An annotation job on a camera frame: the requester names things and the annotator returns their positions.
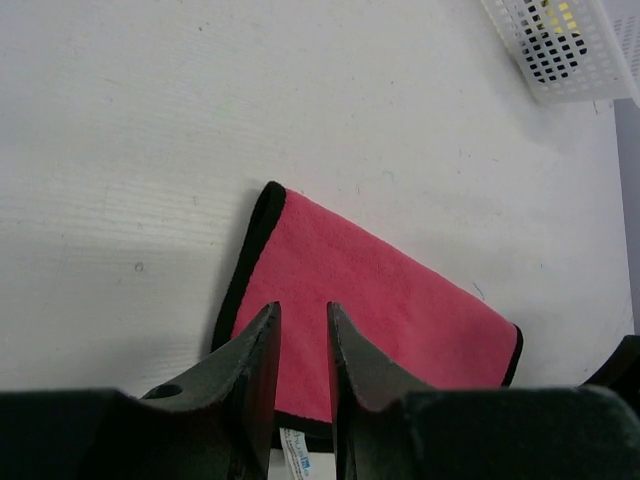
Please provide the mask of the grey and yellow towel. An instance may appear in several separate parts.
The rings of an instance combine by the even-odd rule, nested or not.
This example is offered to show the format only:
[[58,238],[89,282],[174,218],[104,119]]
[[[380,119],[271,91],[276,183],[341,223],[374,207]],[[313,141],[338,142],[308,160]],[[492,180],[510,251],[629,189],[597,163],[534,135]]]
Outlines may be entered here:
[[518,17],[520,51],[535,81],[555,83],[577,70],[588,49],[568,1],[525,1]]

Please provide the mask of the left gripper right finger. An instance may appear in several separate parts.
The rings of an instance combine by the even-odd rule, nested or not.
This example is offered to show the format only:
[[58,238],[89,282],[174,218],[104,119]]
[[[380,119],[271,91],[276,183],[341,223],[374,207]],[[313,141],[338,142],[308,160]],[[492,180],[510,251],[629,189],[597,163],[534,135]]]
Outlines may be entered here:
[[327,305],[332,432],[338,479],[416,479],[404,398],[434,388],[405,370]]

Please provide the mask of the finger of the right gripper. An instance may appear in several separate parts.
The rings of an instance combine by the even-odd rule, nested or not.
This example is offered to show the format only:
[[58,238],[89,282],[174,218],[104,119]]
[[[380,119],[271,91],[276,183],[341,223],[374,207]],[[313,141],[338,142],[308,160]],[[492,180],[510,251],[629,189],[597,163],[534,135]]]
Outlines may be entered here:
[[624,336],[611,356],[584,384],[611,390],[638,390],[639,336]]

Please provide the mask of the grey and pink towel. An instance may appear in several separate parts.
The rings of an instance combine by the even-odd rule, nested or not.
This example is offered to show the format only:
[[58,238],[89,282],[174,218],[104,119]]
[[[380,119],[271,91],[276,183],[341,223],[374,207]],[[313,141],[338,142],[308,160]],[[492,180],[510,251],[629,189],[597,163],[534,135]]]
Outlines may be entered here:
[[212,345],[281,308],[275,427],[306,448],[332,445],[327,306],[343,306],[393,361],[444,389],[510,385],[523,335],[437,272],[303,195],[269,182],[253,208]]

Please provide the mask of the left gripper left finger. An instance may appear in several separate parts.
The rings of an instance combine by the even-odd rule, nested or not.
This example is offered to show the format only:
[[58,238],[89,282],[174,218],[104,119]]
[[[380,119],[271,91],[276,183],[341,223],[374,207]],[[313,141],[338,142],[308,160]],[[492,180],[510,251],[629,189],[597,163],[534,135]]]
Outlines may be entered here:
[[156,478],[267,478],[280,340],[281,307],[273,302],[238,336],[142,397],[161,414]]

